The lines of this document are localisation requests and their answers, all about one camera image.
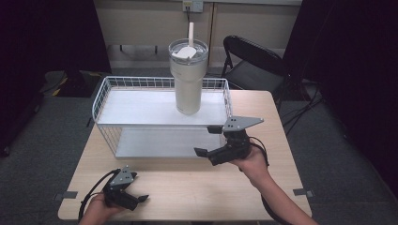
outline black cable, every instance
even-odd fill
[[[301,108],[300,110],[296,110],[296,111],[298,111],[298,112],[296,113],[296,115],[293,116],[292,118],[290,118],[287,122],[285,122],[285,123],[283,124],[283,127],[286,126],[286,125],[288,125],[288,124],[289,124],[290,122],[292,122],[294,119],[297,119],[297,121],[298,121],[298,120],[300,119],[300,117],[301,117],[305,112],[307,112],[307,111],[308,111],[309,109],[311,109],[313,106],[317,105],[319,102],[317,102],[316,104],[314,104],[314,100],[315,100],[316,95],[318,94],[318,92],[319,92],[319,86],[316,87],[314,96],[311,98],[310,102],[309,102],[306,106],[304,106],[303,108]]]
[[[250,138],[250,139],[255,139],[255,140],[257,140],[257,141],[260,142],[261,145],[263,146],[263,147],[261,147],[260,145],[258,145],[258,144],[256,144],[256,143],[253,143],[253,142],[250,143],[250,145],[255,146],[255,147],[259,148],[260,150],[262,150],[264,159],[266,160],[266,164],[267,164],[267,167],[268,167],[268,166],[269,166],[269,163],[268,163],[268,157],[267,157],[267,150],[266,150],[266,147],[264,146],[264,144],[263,144],[258,138],[255,138],[255,137],[249,137],[249,138]],[[269,214],[269,216],[272,217],[275,221],[277,221],[277,222],[279,222],[279,223],[281,223],[281,224],[283,224],[283,225],[289,225],[289,224],[290,224],[290,223],[284,221],[284,219],[282,219],[281,217],[279,217],[279,216],[271,209],[271,207],[269,207],[267,201],[264,199],[264,197],[263,197],[262,195],[261,195],[261,201],[263,202],[264,208],[266,209],[266,211],[267,211],[267,213]]]
[[[97,188],[97,186],[98,186],[107,176],[109,176],[109,175],[111,175],[111,174],[116,174],[116,173],[119,173],[119,172],[120,172],[120,169],[117,169],[117,170],[110,171],[110,172],[106,173],[106,174],[105,174],[104,176],[102,176],[102,178],[97,182],[97,184],[91,188],[91,190],[88,192],[88,194],[85,195],[84,199],[82,200],[82,205],[80,206],[80,209],[79,209],[78,223],[79,223],[80,220],[83,218],[85,206],[87,205],[88,200],[89,200],[93,195],[98,194],[98,193],[92,194],[93,191]]]
[[[321,101],[323,100],[323,98],[319,99],[316,103],[314,103],[314,105],[312,105],[311,107],[308,107],[304,112],[302,112],[298,118],[296,119],[295,123],[293,123],[292,127],[290,127],[290,129],[286,132],[286,136],[289,135],[290,131],[292,130],[292,128],[295,126],[295,124],[299,121],[299,119],[301,118],[301,116],[309,111],[312,107],[314,107],[315,105],[319,104]]]
[[[187,29],[187,38],[190,37],[190,22],[191,22],[191,8],[190,7],[185,7],[185,12],[187,13],[187,20],[188,20],[188,29]]]

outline white wire basket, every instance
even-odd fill
[[[203,79],[201,108],[176,108],[174,78],[106,77],[93,104],[93,119],[116,158],[195,158],[193,147],[225,145],[222,126],[232,116],[226,79]]]

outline chair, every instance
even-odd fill
[[[224,39],[223,46],[226,59],[222,78],[228,81],[231,88],[269,91],[279,111],[290,77],[283,59],[275,52],[243,37],[228,36]],[[231,54],[242,61],[234,66]]]

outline table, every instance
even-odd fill
[[[265,122],[247,128],[267,148],[269,172],[287,195],[307,214],[311,209],[270,92],[231,90],[234,115],[262,117]],[[149,194],[134,211],[125,210],[114,220],[123,221],[258,221],[272,220],[260,194],[236,166],[211,166],[206,158],[115,159],[97,127],[94,127],[77,165],[68,191],[76,199],[64,199],[58,216],[76,220],[80,202],[107,172],[129,165],[138,172],[127,188],[133,196]]]

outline white straw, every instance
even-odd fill
[[[188,33],[188,44],[193,47],[193,22],[190,22],[190,30]]]

